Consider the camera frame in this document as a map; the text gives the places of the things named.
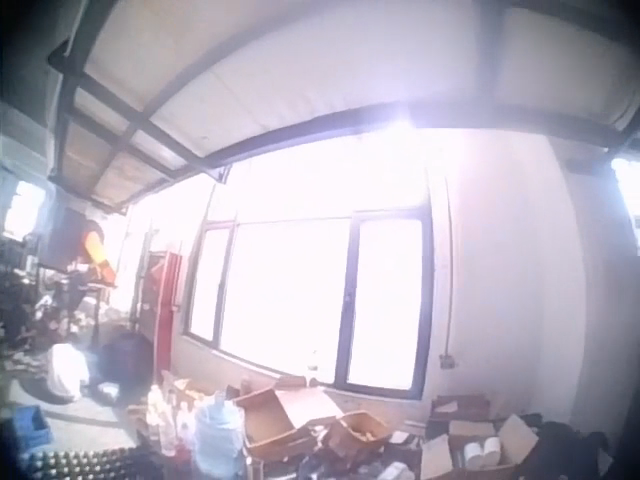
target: blue crate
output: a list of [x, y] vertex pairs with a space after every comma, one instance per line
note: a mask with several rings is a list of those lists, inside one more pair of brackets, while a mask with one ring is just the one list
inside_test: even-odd
[[11, 424], [20, 452], [26, 452], [53, 441], [49, 423], [38, 406], [16, 408], [11, 417]]

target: toilet paper roll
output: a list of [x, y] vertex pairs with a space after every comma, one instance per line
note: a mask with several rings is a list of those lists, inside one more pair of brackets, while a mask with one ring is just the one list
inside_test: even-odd
[[479, 470], [484, 463], [484, 451], [478, 442], [464, 446], [464, 465], [467, 470]]
[[484, 441], [484, 466], [495, 467], [500, 463], [500, 439], [498, 437], [490, 437]]

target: window frame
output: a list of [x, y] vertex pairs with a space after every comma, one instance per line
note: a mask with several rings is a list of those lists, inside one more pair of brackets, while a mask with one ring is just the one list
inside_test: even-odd
[[[212, 194], [210, 202], [215, 195], [215, 189]], [[433, 225], [432, 225], [432, 212], [430, 203], [430, 192], [427, 191], [425, 201], [414, 207], [401, 207], [385, 210], [361, 210], [353, 212], [348, 216], [338, 217], [321, 217], [321, 218], [291, 218], [286, 220], [267, 220], [267, 221], [247, 221], [238, 222], [237, 215], [234, 219], [230, 220], [207, 220], [206, 216], [201, 225], [200, 232], [198, 233], [198, 240], [196, 248], [194, 248], [193, 261], [190, 262], [188, 274], [188, 284], [186, 285], [188, 306], [186, 309], [186, 321], [184, 322], [183, 334], [201, 343], [212, 350], [222, 353], [223, 355], [245, 363], [249, 366], [276, 374], [276, 375], [288, 375], [290, 373], [279, 371], [271, 368], [268, 365], [261, 365], [251, 360], [245, 359], [241, 356], [234, 354], [233, 352], [226, 351], [220, 347], [220, 340], [222, 337], [222, 328], [224, 326], [224, 306], [226, 299], [226, 289], [229, 276], [229, 267], [233, 258], [233, 251], [235, 246], [235, 238], [238, 228], [242, 225], [249, 224], [278, 224], [278, 223], [293, 223], [304, 221], [323, 221], [331, 219], [346, 219], [350, 220], [349, 240], [347, 245], [346, 265], [345, 265], [345, 287], [342, 297], [342, 311], [339, 327], [339, 340], [338, 350], [336, 356], [336, 369], [334, 381], [331, 384], [324, 384], [325, 386], [335, 388], [337, 390], [352, 392], [357, 394], [372, 395], [378, 397], [405, 399], [405, 400], [420, 400], [423, 396], [427, 360], [429, 356], [429, 347], [431, 339], [431, 320], [432, 320], [432, 306], [433, 306], [433, 278], [434, 278], [434, 248], [433, 248]], [[358, 258], [359, 258], [359, 243], [360, 243], [360, 228], [363, 223], [371, 220], [383, 220], [383, 219], [413, 219], [420, 221], [422, 225], [422, 296], [420, 299], [420, 318], [418, 321], [418, 335], [416, 338], [416, 358], [413, 367], [413, 379], [411, 387], [409, 389], [395, 389], [385, 387], [374, 387], [368, 385], [354, 384], [348, 381], [349, 374], [349, 362], [351, 359], [351, 346], [353, 342], [353, 332], [355, 325], [355, 292], [357, 288], [357, 273], [358, 273]], [[191, 333], [191, 317], [193, 311], [193, 301], [195, 297], [195, 282], [197, 276], [198, 265], [202, 255], [202, 246], [204, 243], [204, 237], [208, 231], [215, 229], [229, 229], [229, 235], [227, 240], [227, 246], [225, 249], [225, 257], [223, 260], [223, 267], [221, 278], [218, 283], [217, 304], [215, 309], [215, 317], [213, 319], [213, 338], [208, 341], [194, 333]]]

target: electrical outlet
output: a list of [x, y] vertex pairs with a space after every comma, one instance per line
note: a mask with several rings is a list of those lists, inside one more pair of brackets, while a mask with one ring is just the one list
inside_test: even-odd
[[456, 368], [456, 360], [448, 354], [440, 355], [440, 368], [442, 370], [452, 370]]

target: ceiling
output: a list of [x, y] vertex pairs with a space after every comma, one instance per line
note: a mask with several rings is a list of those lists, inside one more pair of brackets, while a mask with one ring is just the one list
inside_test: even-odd
[[380, 128], [493, 128], [640, 152], [634, 28], [605, 2], [90, 1], [50, 178], [105, 210], [200, 172]]

